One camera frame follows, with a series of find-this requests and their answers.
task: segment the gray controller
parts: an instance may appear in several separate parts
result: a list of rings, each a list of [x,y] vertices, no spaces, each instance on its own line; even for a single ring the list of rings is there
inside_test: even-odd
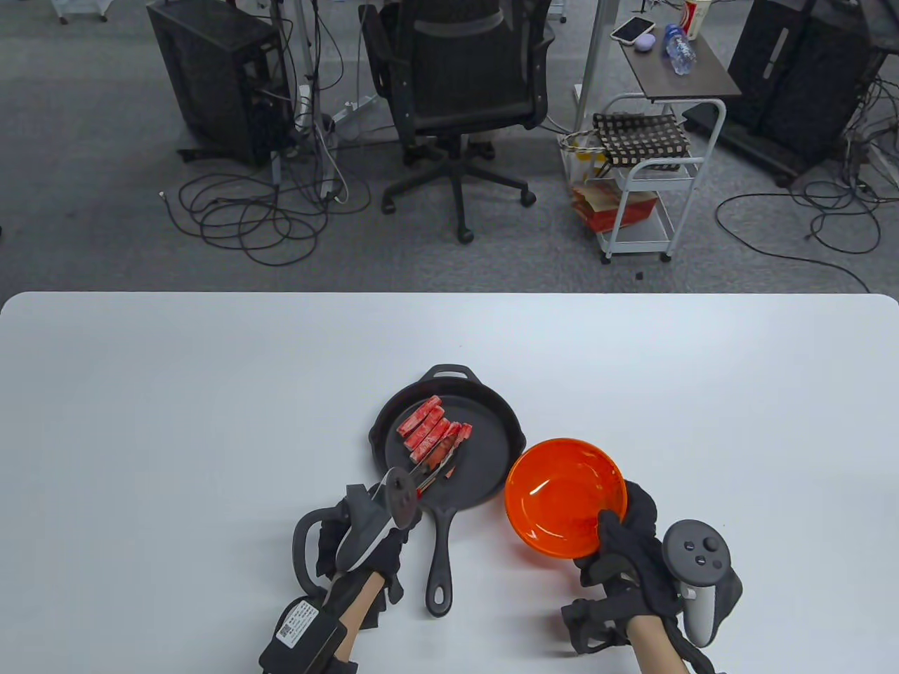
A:
[[[687,638],[698,648],[712,643],[718,625],[743,594],[731,568],[730,550],[705,522],[682,519],[672,524],[662,542],[665,564],[680,582]]]

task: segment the raw meat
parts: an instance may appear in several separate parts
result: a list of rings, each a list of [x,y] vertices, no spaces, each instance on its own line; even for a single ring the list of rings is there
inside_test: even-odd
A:
[[[400,424],[400,427],[396,429],[402,437],[407,438],[409,434],[415,430],[415,427],[418,426],[424,419],[431,413],[431,410],[437,407],[441,403],[441,399],[436,395],[432,395],[428,398],[424,403],[422,403],[421,407],[412,412],[409,415],[409,418],[403,421]]]
[[[431,432],[425,437],[424,440],[418,443],[415,446],[415,449],[412,452],[412,460],[416,464],[419,463],[423,458],[425,458],[438,442],[441,441],[443,434],[447,431],[447,428],[450,427],[450,420],[443,418],[437,422],[437,425],[431,429]]]
[[[428,437],[434,427],[437,425],[438,421],[443,419],[443,408],[440,406],[434,407],[428,412],[428,415],[424,418],[421,425],[415,429],[415,432],[405,439],[405,445],[409,449],[409,451],[413,451],[417,448],[422,440]]]
[[[449,425],[449,428],[441,435],[441,440],[444,438],[448,438],[450,435],[458,435],[458,432],[462,430],[462,424],[458,421],[454,421]]]
[[[451,435],[448,435],[446,438],[441,440],[440,444],[437,446],[434,451],[427,457],[428,468],[431,471],[437,470],[437,467],[440,466],[446,459],[450,457],[452,453],[453,446],[457,441],[458,436],[455,438]]]
[[[456,441],[453,443],[452,449],[449,451],[449,455],[452,456],[453,453],[458,449],[458,446],[465,442],[467,439],[471,437],[472,426],[470,423],[461,424],[462,428],[459,429],[458,435],[456,436]],[[452,477],[452,474],[456,472],[456,467],[453,466],[450,470],[447,471],[446,477],[448,480]]]

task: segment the black glove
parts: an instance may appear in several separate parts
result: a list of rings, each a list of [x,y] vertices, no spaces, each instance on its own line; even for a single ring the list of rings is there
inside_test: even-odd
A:
[[[371,487],[369,495],[373,494],[377,488],[377,484]],[[346,536],[346,532],[350,529],[350,510],[346,505],[346,499],[342,499],[337,504],[337,507],[341,510],[342,516],[338,519],[326,519],[322,522],[322,530],[318,535],[318,560],[316,561],[316,572],[318,575],[327,576],[332,581],[334,581],[334,576],[337,573],[335,563],[337,548],[343,541],[343,537]],[[399,579],[396,577],[399,572],[399,554],[403,545],[409,540],[409,532],[421,519],[422,513],[419,510],[415,513],[415,519],[407,529],[402,531],[393,529],[390,531],[356,569],[334,581],[328,600],[325,603],[325,608],[332,610],[337,616],[342,615],[343,611],[356,598],[362,585],[365,584],[372,572],[379,573],[384,577],[387,597],[390,599],[391,604],[396,604],[402,599],[403,586],[399,584]],[[384,592],[378,595],[378,599],[365,616],[362,629],[378,626],[378,614],[387,610],[387,602],[384,595]]]
[[[574,560],[584,587],[602,584],[606,599],[577,599],[562,608],[562,619],[579,653],[630,644],[628,622],[634,616],[659,616],[674,649],[697,674],[714,674],[708,658],[681,634],[677,615],[681,599],[677,583],[662,557],[655,536],[657,510],[639,484],[628,482],[628,513],[622,523],[610,510],[599,516],[602,548]],[[599,642],[590,646],[589,641]]]

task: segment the checkered bag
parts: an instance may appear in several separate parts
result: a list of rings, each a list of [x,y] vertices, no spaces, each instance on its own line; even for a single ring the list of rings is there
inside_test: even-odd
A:
[[[645,159],[690,154],[690,141],[672,114],[597,113],[593,115],[593,128],[606,156],[602,173],[611,168],[636,166]],[[651,168],[677,171],[680,167],[677,164],[659,164]]]

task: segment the chair base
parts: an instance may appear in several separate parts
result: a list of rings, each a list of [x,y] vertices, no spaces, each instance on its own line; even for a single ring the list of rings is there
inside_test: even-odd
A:
[[[440,153],[431,148],[422,151],[422,157],[439,161],[436,166],[406,180],[395,182],[384,190],[384,196],[381,197],[382,213],[390,214],[396,212],[394,197],[439,178],[449,178],[449,182],[452,185],[453,199],[456,202],[456,237],[461,244],[470,244],[475,239],[475,233],[468,229],[465,224],[465,204],[462,198],[463,176],[470,175],[480,180],[513,187],[521,192],[521,205],[525,208],[533,206],[537,201],[537,196],[528,189],[528,184],[525,181],[510,178],[494,171],[487,171],[480,166],[473,165],[471,162],[472,157],[468,154],[462,154],[462,140],[460,136],[441,138],[440,145],[448,148],[446,155],[440,155]]]

